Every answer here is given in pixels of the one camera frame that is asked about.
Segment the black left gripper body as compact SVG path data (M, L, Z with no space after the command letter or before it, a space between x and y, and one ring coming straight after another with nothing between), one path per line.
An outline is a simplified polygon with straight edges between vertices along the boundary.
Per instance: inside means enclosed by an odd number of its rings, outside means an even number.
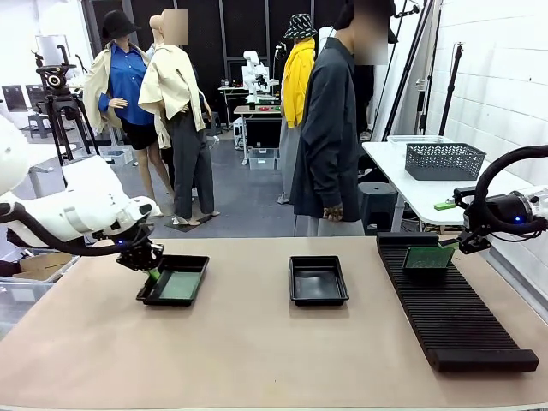
M131 229L115 236L117 246L128 246L120 252L116 262L133 271L150 271L159 267L164 254L164 245L150 240L153 227L136 224Z

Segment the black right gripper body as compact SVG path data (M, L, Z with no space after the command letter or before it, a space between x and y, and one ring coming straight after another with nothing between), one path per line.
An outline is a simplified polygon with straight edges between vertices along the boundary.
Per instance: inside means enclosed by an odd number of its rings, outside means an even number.
M473 199L464 211L464 226L481 235L529 233L529 209L517 194L499 194L484 201Z

